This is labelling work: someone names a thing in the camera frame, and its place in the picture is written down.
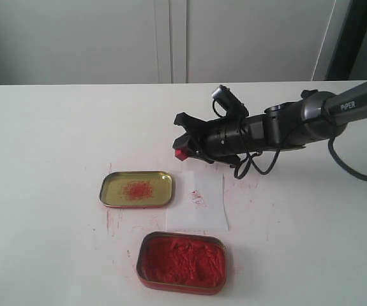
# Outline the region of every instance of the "tin lid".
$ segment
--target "tin lid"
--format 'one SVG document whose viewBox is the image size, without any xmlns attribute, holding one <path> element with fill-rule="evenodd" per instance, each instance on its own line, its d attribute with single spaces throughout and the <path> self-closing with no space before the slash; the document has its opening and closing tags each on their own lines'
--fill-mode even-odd
<svg viewBox="0 0 367 306">
<path fill-rule="evenodd" d="M 172 177 L 163 171 L 114 172 L 105 177 L 100 200 L 114 208 L 161 207 L 170 201 L 172 190 Z"/>
</svg>

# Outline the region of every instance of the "white paper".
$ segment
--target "white paper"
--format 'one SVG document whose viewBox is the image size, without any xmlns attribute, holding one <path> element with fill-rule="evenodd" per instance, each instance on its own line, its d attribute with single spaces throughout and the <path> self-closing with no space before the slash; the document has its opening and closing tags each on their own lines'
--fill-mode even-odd
<svg viewBox="0 0 367 306">
<path fill-rule="evenodd" d="M 223 175 L 184 171 L 174 175 L 175 195 L 168 205 L 168 231 L 228 231 L 223 206 Z"/>
</svg>

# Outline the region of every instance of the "red granules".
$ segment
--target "red granules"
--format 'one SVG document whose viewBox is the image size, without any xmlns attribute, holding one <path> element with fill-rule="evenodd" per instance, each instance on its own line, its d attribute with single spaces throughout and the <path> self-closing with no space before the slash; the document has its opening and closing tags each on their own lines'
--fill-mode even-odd
<svg viewBox="0 0 367 306">
<path fill-rule="evenodd" d="M 225 255 L 218 245 L 188 238 L 152 238 L 142 255 L 148 281 L 213 288 L 225 278 Z"/>
<path fill-rule="evenodd" d="M 153 187 L 149 181 L 128 182 L 123 187 L 123 194 L 130 201 L 150 198 L 153 194 Z"/>
</svg>

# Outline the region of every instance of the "white table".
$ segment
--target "white table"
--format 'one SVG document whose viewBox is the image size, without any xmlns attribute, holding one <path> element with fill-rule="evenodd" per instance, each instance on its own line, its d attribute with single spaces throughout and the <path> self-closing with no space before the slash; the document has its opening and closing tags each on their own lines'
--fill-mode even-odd
<svg viewBox="0 0 367 306">
<path fill-rule="evenodd" d="M 229 86 L 259 114 L 303 89 L 357 84 Z M 250 170 L 243 180 L 228 166 L 174 157 L 183 133 L 175 115 L 214 118 L 216 85 L 0 87 L 0 305 L 367 305 L 367 183 L 337 167 L 326 142 L 284 152 L 268 176 Z M 367 171 L 367 120 L 336 149 Z M 140 243 L 165 229 L 166 208 L 105 208 L 102 180 L 123 170 L 224 174 L 230 231 L 206 233 L 229 249 L 220 294 L 141 285 Z"/>
</svg>

